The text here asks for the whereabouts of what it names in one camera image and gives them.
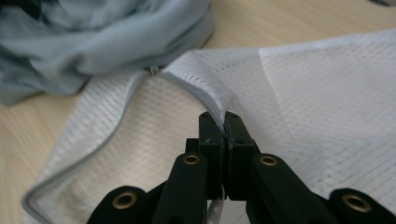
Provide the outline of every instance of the white cloth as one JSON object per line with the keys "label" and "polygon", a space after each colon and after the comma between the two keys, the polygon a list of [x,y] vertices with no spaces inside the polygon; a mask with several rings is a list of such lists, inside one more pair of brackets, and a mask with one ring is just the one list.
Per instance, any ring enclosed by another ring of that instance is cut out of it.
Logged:
{"label": "white cloth", "polygon": [[[156,77],[95,77],[24,207],[41,221],[84,223],[114,188],[162,183],[186,138],[198,136],[199,114],[221,124],[230,110],[315,193],[353,188],[396,213],[395,86],[396,30],[196,50]],[[220,223],[248,223],[245,204],[226,202]]]}

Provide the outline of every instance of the crumpled fabric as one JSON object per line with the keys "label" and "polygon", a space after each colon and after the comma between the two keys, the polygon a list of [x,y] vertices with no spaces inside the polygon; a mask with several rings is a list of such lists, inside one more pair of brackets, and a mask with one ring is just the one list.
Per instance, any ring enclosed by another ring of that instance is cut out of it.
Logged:
{"label": "crumpled fabric", "polygon": [[[23,223],[86,223],[111,190],[166,180],[198,116],[238,114],[259,149],[316,194],[360,190],[396,213],[396,30],[264,49],[206,49],[148,71],[91,79],[36,184]],[[208,223],[248,224],[245,202]]]}
{"label": "crumpled fabric", "polygon": [[43,1],[40,21],[3,7],[0,102],[70,95],[91,76],[166,65],[213,30],[209,0]]}

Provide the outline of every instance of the wooden table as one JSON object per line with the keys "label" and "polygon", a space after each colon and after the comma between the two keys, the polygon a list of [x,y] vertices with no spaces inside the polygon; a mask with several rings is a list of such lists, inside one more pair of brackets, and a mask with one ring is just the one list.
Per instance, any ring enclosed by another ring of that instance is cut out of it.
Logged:
{"label": "wooden table", "polygon": [[[268,47],[396,28],[396,7],[367,0],[213,0],[205,48]],[[33,184],[78,100],[43,94],[0,105],[0,223],[21,222]]]}

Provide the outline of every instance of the waffle weave fabric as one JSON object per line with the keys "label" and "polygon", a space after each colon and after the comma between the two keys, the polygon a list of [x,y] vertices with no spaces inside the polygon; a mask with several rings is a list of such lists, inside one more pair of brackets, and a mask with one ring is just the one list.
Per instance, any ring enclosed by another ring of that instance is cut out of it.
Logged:
{"label": "waffle weave fabric", "polygon": [[[162,183],[186,138],[198,136],[198,116],[207,110],[221,125],[229,110],[315,193],[353,188],[396,213],[395,86],[396,30],[195,50],[155,77],[95,77],[24,207],[43,223],[85,223],[111,190]],[[208,212],[208,223],[249,223],[244,203]]]}

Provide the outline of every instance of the light blue fabric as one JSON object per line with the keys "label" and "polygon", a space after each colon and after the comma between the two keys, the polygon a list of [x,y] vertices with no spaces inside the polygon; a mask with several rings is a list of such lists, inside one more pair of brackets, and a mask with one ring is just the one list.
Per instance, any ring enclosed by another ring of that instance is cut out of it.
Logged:
{"label": "light blue fabric", "polygon": [[170,63],[214,29],[209,0],[60,0],[0,12],[0,102],[76,93],[90,76]]}

